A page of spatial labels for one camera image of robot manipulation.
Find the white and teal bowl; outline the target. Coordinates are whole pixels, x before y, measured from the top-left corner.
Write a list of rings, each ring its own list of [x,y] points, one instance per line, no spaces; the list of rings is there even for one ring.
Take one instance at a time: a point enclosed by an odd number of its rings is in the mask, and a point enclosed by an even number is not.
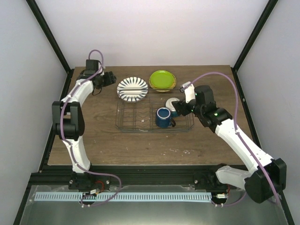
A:
[[[174,106],[172,105],[172,102],[174,102],[174,101],[179,101],[179,99],[176,97],[167,99],[167,101],[165,103],[165,107],[170,110],[172,117],[179,117],[180,115],[176,112]]]

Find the dark blue mug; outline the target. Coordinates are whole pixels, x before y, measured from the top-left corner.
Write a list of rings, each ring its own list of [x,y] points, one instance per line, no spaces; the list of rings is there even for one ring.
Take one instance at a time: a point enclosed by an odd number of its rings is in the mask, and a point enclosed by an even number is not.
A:
[[[159,128],[175,127],[176,122],[172,117],[171,111],[166,107],[158,108],[155,114],[155,124]]]

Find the white blue striped plate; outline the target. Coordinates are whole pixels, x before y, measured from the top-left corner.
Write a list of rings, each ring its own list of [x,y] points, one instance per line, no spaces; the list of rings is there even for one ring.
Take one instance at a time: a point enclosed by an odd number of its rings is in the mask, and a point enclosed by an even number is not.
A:
[[[128,103],[141,101],[148,94],[148,84],[140,77],[127,77],[117,85],[118,97]]]

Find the black wire dish rack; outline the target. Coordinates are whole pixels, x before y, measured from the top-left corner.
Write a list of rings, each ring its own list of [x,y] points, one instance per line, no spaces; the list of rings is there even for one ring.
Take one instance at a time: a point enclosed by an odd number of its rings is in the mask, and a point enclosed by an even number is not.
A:
[[[150,89],[147,95],[137,102],[126,102],[118,99],[116,110],[116,127],[129,133],[179,133],[187,132],[194,127],[194,117],[189,114],[178,116],[175,127],[160,128],[155,123],[156,111],[165,107],[169,98],[183,99],[184,95],[174,89],[169,92],[158,92]]]

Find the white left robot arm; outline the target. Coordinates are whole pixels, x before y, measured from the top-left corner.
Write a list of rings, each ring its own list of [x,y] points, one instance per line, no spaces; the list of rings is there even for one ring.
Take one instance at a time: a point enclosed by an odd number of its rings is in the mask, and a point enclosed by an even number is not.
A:
[[[83,143],[85,122],[82,105],[94,90],[116,83],[116,76],[112,72],[105,72],[104,69],[104,60],[87,59],[86,67],[79,74],[71,91],[62,100],[52,104],[52,129],[69,152],[73,172],[83,173],[79,183],[85,189],[95,186],[94,175],[97,173],[90,171],[91,162]]]

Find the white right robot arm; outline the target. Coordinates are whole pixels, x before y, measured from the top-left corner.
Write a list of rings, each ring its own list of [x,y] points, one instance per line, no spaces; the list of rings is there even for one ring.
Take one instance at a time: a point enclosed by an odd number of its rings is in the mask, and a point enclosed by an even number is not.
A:
[[[246,191],[256,203],[262,203],[286,187],[286,163],[264,152],[237,125],[232,115],[216,106],[213,91],[208,85],[194,87],[183,84],[180,91],[185,98],[173,103],[178,115],[193,113],[204,127],[223,139],[239,156],[246,170],[219,165],[208,177],[209,185],[218,189],[224,184]]]

